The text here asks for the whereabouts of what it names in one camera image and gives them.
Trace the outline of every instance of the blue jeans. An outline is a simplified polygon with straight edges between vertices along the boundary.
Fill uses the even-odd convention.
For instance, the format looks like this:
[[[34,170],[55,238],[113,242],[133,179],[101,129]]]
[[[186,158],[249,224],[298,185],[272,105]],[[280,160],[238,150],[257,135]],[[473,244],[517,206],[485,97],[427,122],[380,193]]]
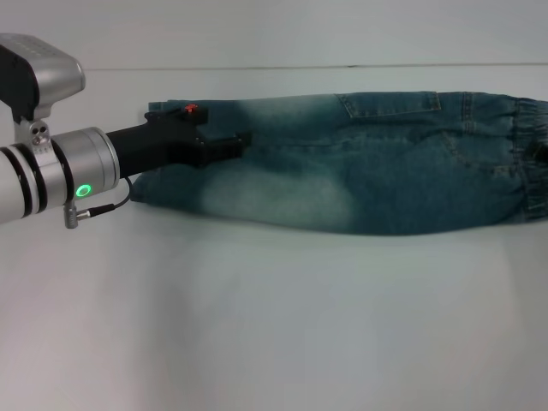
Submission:
[[[132,200],[300,229],[416,235],[545,218],[548,103],[470,92],[359,92],[150,103],[209,108],[209,139],[251,131],[242,159],[142,175]]]

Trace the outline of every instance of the green led light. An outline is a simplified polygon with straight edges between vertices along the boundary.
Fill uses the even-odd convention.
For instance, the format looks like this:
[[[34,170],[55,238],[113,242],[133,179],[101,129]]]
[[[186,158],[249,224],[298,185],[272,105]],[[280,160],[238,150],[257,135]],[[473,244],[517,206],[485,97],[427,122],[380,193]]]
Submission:
[[[86,197],[92,191],[92,186],[83,184],[76,190],[76,197]]]

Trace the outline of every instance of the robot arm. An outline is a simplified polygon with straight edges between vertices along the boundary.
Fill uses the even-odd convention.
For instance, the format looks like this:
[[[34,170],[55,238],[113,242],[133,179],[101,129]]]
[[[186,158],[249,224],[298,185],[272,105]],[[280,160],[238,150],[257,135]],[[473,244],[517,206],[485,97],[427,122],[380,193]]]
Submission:
[[[207,122],[207,109],[195,105],[147,113],[146,124],[108,134],[86,128],[50,136],[44,119],[51,106],[82,91],[86,80],[74,58],[32,36],[0,34],[0,79],[0,100],[15,122],[15,144],[0,148],[0,223],[64,206],[72,229],[90,217],[74,202],[115,188],[120,178],[239,158],[251,143],[250,134],[205,139],[197,126]]]

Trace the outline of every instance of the cable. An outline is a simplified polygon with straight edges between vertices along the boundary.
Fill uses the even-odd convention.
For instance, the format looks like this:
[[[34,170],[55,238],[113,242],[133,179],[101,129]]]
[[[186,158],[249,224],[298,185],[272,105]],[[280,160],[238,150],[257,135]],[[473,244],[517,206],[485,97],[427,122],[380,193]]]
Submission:
[[[106,212],[114,211],[121,206],[124,206],[129,199],[131,198],[131,193],[133,192],[134,185],[132,184],[131,180],[129,180],[128,177],[124,177],[126,182],[128,183],[128,196],[123,199],[123,201],[119,202],[118,204],[106,204],[106,205],[100,205],[99,207],[92,207],[87,209],[87,212],[89,213],[89,218],[100,216],[101,214],[105,214]]]

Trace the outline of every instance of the white background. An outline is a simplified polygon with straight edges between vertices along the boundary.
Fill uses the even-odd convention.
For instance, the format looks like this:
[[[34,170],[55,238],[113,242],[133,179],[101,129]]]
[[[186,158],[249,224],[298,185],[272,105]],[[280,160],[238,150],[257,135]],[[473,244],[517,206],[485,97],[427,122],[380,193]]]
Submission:
[[[91,69],[54,108],[55,133],[125,128],[167,98],[548,99],[541,65],[219,69],[548,62],[542,2],[10,0],[1,11],[1,31],[37,34]],[[9,144],[3,106],[0,132]],[[135,204],[73,231],[61,210],[5,224],[0,409],[545,411],[547,238],[544,223],[321,235]]]

